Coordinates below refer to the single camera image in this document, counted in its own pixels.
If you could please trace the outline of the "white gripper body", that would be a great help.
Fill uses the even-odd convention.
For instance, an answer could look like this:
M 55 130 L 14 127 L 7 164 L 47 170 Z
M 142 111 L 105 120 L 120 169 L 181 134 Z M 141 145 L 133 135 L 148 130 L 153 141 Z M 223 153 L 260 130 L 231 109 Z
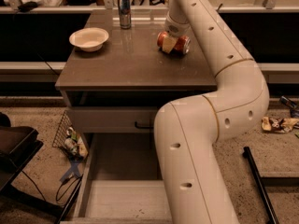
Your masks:
M 164 28 L 170 35 L 175 37 L 185 35 L 189 27 L 189 22 L 184 14 L 171 15 L 168 13 L 166 15 Z

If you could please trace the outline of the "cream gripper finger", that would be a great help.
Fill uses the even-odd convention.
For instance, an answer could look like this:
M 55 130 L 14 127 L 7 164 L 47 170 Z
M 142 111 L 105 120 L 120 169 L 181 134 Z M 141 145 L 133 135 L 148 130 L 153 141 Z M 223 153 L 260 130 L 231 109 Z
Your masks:
M 163 37 L 163 42 L 162 42 L 162 51 L 165 53 L 170 53 L 174 46 L 177 44 L 178 38 L 171 36 L 171 35 L 166 35 Z

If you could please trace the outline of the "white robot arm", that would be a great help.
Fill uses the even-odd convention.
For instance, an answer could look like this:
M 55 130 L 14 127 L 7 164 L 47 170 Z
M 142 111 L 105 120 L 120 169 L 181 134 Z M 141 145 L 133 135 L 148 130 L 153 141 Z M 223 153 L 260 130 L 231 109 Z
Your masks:
M 174 0 L 189 22 L 218 88 L 169 102 L 154 140 L 173 224 L 239 224 L 213 151 L 260 122 L 269 91 L 252 56 L 208 0 Z

